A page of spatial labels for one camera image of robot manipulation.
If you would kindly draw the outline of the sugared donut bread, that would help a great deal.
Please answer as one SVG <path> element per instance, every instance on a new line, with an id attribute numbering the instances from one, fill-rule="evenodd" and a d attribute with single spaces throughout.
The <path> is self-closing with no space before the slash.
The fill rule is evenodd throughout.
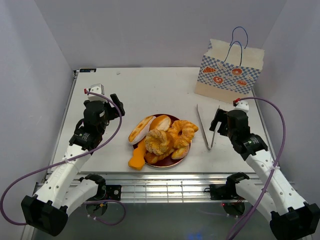
<path id="1" fill-rule="evenodd" d="M 174 146 L 172 136 L 163 130 L 152 129 L 145 136 L 145 148 L 157 156 L 163 155 Z"/>

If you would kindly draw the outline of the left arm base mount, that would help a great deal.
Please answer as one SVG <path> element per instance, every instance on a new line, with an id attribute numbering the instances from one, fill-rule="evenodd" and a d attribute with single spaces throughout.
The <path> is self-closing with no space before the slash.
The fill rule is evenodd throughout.
<path id="1" fill-rule="evenodd" d="M 119 201 L 121 199 L 121 185 L 106 185 L 102 187 L 98 187 L 97 194 L 87 201 L 101 201 L 101 200 L 116 200 Z M 102 216 L 108 209 L 108 203 L 95 203 L 88 204 L 85 206 L 86 211 L 89 215 L 93 215 L 95 217 Z"/>

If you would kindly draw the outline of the small sugared oval bread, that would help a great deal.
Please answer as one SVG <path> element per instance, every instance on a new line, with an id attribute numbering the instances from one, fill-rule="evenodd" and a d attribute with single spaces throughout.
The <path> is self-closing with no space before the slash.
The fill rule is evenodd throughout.
<path id="1" fill-rule="evenodd" d="M 190 150 L 189 145 L 178 148 L 171 154 L 171 158 L 173 160 L 181 160 L 189 153 L 189 150 Z"/>

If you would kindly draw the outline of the croissant ring bread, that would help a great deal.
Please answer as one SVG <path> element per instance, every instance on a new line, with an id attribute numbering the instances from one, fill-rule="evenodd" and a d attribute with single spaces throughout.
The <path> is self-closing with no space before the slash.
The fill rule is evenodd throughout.
<path id="1" fill-rule="evenodd" d="M 180 149 L 190 144 L 198 130 L 198 126 L 188 120 L 176 120 L 167 132 L 173 138 L 173 147 Z"/>

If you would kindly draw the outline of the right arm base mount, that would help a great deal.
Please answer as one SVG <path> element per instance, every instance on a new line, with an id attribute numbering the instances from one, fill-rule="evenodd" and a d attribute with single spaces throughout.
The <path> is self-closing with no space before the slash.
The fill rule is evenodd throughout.
<path id="1" fill-rule="evenodd" d="M 215 184 L 210 184 L 203 192 L 208 193 L 211 200 L 222 200 L 222 207 L 227 214 L 234 217 L 244 215 L 246 209 L 245 199 L 227 187 L 227 185 L 217 187 Z"/>

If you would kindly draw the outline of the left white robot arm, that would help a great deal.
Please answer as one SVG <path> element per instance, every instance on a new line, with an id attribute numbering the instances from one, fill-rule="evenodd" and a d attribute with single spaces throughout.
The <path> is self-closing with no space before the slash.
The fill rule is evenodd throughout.
<path id="1" fill-rule="evenodd" d="M 83 119 L 75 127 L 63 161 L 33 196 L 26 195 L 21 202 L 26 223 L 54 237 L 62 232 L 71 213 L 86 201 L 98 207 L 108 202 L 106 181 L 97 174 L 80 178 L 79 185 L 69 190 L 83 165 L 106 145 L 102 140 L 110 121 L 125 115 L 115 93 L 109 98 L 93 93 L 91 88 L 85 93 L 88 99 L 83 103 Z"/>

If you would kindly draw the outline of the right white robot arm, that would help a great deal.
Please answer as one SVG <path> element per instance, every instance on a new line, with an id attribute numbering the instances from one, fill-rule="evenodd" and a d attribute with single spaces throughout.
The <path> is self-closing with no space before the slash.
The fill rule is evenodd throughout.
<path id="1" fill-rule="evenodd" d="M 259 135 L 251 133 L 247 113 L 239 109 L 218 109 L 209 129 L 229 138 L 233 149 L 266 187 L 264 193 L 247 174 L 237 172 L 227 177 L 225 185 L 212 189 L 212 197 L 244 198 L 266 218 L 278 240 L 310 239 L 320 220 L 320 208 L 315 203 L 307 203 L 274 165 L 266 143 Z"/>

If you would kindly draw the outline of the orange toast slice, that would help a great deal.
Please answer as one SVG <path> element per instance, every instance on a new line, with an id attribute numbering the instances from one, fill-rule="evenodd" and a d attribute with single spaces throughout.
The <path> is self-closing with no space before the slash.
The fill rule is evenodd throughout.
<path id="1" fill-rule="evenodd" d="M 144 156 L 147 152 L 145 139 L 143 138 L 138 144 L 137 148 L 133 150 L 133 155 L 128 161 L 128 166 L 134 170 L 140 171 L 145 165 Z"/>

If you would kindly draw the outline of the metal tongs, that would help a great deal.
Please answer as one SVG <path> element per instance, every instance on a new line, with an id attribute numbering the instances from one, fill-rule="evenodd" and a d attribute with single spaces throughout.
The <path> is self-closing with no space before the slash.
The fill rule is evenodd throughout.
<path id="1" fill-rule="evenodd" d="M 202 137 L 205 143 L 205 146 L 208 151 L 210 151 L 213 148 L 214 141 L 215 141 L 215 131 L 210 131 L 209 128 L 211 126 L 211 121 L 215 117 L 216 110 L 212 111 L 206 111 L 203 106 L 200 104 L 196 105 L 196 114 L 199 120 L 199 128 L 202 133 Z"/>

